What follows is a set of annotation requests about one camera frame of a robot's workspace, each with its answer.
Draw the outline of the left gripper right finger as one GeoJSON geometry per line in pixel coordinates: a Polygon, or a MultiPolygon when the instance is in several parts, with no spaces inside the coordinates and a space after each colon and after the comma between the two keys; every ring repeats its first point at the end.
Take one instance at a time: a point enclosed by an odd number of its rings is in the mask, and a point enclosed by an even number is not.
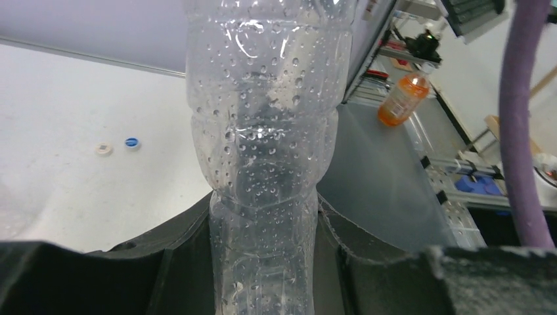
{"type": "Polygon", "coordinates": [[[556,252],[429,247],[407,253],[319,202],[317,314],[555,314],[556,252]]]}

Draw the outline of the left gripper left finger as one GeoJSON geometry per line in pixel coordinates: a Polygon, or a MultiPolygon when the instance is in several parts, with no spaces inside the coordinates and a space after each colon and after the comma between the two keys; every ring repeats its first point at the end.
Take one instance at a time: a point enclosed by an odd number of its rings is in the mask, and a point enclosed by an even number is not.
{"type": "Polygon", "coordinates": [[[1,242],[2,314],[213,314],[210,197],[108,251],[1,242]]]}

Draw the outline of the blue bottle cap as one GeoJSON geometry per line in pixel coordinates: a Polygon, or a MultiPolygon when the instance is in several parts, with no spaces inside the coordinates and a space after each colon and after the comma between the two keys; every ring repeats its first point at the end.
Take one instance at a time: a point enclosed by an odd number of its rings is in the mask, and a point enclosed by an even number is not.
{"type": "Polygon", "coordinates": [[[137,151],[141,147],[141,142],[135,137],[129,137],[124,140],[124,145],[127,150],[137,151]]]}

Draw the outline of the white QR bottle cap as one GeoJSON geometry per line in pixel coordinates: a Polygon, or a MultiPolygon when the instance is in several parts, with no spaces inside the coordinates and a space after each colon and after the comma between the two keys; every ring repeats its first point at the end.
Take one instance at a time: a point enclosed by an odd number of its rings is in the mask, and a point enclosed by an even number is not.
{"type": "Polygon", "coordinates": [[[114,148],[108,143],[99,143],[95,146],[95,153],[101,157],[108,157],[112,154],[114,148]]]}

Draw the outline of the clear bottle white cap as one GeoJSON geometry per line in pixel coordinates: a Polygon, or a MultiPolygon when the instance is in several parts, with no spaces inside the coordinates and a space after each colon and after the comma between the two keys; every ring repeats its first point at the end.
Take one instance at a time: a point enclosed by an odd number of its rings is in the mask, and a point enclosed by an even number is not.
{"type": "Polygon", "coordinates": [[[186,1],[187,103],[211,186],[217,314],[313,314],[355,1],[186,1]]]}

